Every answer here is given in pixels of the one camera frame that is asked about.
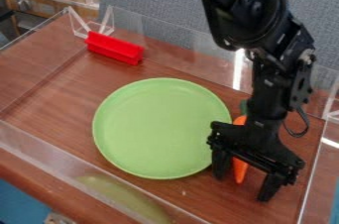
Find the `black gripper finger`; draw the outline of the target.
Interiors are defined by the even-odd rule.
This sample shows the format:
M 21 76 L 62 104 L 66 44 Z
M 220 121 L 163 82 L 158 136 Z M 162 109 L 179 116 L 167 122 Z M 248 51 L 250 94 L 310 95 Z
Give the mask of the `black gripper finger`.
M 224 148 L 222 145 L 215 145 L 213 148 L 213 173 L 218 180 L 226 177 L 226 173 L 233 165 L 233 153 Z
M 264 180 L 264 184 L 257 196 L 257 200 L 261 202 L 269 202 L 276 196 L 284 185 L 289 184 L 289 179 L 286 175 L 281 173 L 269 173 Z

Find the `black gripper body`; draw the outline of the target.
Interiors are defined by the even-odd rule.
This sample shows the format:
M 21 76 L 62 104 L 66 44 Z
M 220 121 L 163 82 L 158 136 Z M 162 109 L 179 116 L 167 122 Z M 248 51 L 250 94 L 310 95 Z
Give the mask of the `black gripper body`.
M 234 158 L 269 173 L 288 176 L 289 184 L 296 184 L 305 160 L 284 144 L 280 138 L 282 120 L 248 120 L 244 125 L 214 121 L 207 144 L 213 149 L 222 145 Z

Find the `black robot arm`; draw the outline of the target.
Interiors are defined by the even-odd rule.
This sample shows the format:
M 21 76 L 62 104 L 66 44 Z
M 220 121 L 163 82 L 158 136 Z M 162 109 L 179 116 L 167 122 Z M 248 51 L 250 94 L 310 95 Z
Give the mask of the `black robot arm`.
M 215 178 L 238 158 L 266 172 L 257 199 L 269 201 L 296 183 L 305 160 L 278 133 L 290 111 L 301 112 L 313 93 L 314 39 L 288 8 L 288 0 L 202 0 L 211 34 L 229 51 L 244 49 L 254 62 L 254 93 L 244 125 L 211 124 Z

